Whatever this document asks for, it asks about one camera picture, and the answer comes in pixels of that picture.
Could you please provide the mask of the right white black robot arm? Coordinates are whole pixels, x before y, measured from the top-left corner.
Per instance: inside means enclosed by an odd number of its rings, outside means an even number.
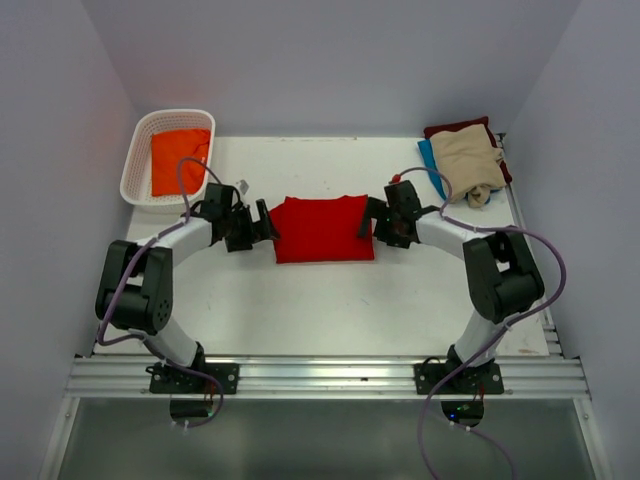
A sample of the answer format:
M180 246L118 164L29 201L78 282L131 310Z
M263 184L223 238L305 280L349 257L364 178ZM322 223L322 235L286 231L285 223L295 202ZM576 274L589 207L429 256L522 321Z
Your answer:
M413 366L419 395L502 394L497 345L506 321L528 312L545 286L524 234L513 227L497 230L468 226L423 206L409 181L384 188L384 200L369 197L358 230L390 247L433 247L464 263L473 310L446 360L428 358Z

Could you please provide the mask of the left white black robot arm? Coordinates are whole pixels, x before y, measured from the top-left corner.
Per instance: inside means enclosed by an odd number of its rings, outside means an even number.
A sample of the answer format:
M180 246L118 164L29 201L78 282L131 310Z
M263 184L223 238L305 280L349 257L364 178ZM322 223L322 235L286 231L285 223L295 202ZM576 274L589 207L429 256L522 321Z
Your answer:
M173 313L174 270L217 243L233 253L279 237L264 200L252 208L237 187L208 184L204 198L187 204L173 225L147 239L109 245L95 301L101 322L98 344L110 345L108 326L122 331L121 341L141 341L156 358L146 369L153 394L235 394L238 364L208 362L201 343L184 331Z

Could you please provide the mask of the red t shirt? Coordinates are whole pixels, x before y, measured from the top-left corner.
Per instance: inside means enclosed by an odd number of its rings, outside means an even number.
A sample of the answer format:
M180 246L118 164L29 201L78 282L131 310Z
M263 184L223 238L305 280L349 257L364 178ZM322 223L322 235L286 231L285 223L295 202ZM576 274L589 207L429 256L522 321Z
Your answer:
M280 238L279 264L358 262L375 259L372 230L363 223L366 195L334 199L287 197L269 211Z

